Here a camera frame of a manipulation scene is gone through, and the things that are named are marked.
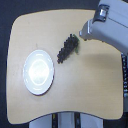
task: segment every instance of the floor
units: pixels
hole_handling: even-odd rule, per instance
[[[6,62],[13,22],[23,14],[55,9],[96,9],[99,0],[0,0],[0,128],[28,128],[11,125],[6,110]],[[104,128],[126,128],[127,113],[120,120],[104,120]]]

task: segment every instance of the black object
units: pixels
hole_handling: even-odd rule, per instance
[[[63,63],[63,61],[69,56],[69,54],[78,47],[78,38],[75,35],[70,34],[70,37],[64,42],[64,47],[59,51],[58,63]]]
[[[52,128],[58,128],[58,114],[52,114]]]
[[[93,18],[93,23],[95,21],[105,22],[108,10],[109,10],[108,5],[99,5],[98,9],[95,12],[95,15],[94,15],[94,18]]]
[[[124,54],[122,57],[122,69],[123,69],[123,86],[124,86],[124,97],[128,97],[128,69],[127,69],[127,56]]]
[[[75,118],[75,128],[81,128],[80,113],[75,112],[74,113],[74,118]]]

